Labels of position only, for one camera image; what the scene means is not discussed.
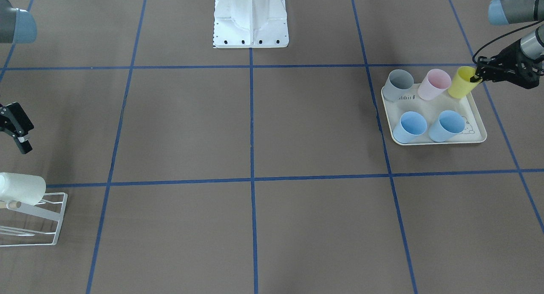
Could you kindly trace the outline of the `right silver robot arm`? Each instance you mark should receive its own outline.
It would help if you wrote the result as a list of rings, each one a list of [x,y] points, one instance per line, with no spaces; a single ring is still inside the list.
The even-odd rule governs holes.
[[[29,11],[16,8],[10,0],[0,0],[0,42],[2,44],[33,43],[37,38],[37,25]],[[34,129],[20,103],[13,102],[0,107],[0,130],[14,140],[20,153],[27,154],[32,146],[27,139]]]

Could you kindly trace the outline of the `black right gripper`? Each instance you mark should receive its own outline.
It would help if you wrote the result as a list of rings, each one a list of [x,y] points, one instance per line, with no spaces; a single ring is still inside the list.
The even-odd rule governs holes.
[[[27,154],[33,150],[26,135],[34,129],[34,124],[27,116],[20,103],[13,102],[0,107],[0,131],[14,138],[20,153]]]

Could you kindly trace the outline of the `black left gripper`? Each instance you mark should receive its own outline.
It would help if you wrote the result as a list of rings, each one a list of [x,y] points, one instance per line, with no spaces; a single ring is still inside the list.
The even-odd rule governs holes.
[[[470,83],[509,82],[524,89],[539,85],[543,76],[543,46],[519,39],[493,57],[473,57],[476,73]]]

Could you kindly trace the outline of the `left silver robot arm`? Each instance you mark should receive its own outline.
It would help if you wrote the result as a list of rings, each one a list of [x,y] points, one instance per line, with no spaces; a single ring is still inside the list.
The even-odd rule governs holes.
[[[492,25],[543,23],[544,0],[491,0],[488,21]],[[470,82],[506,81],[532,89],[543,76],[544,35],[540,25],[523,38],[505,47],[499,54],[486,58],[473,56],[476,71]]]

